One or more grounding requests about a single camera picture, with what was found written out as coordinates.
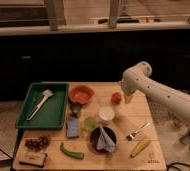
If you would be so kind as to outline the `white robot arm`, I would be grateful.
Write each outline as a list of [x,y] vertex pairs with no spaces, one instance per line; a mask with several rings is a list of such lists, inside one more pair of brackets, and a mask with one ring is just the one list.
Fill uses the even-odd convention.
[[142,61],[126,69],[119,84],[128,100],[136,90],[162,103],[180,119],[190,125],[190,95],[150,79],[152,68]]

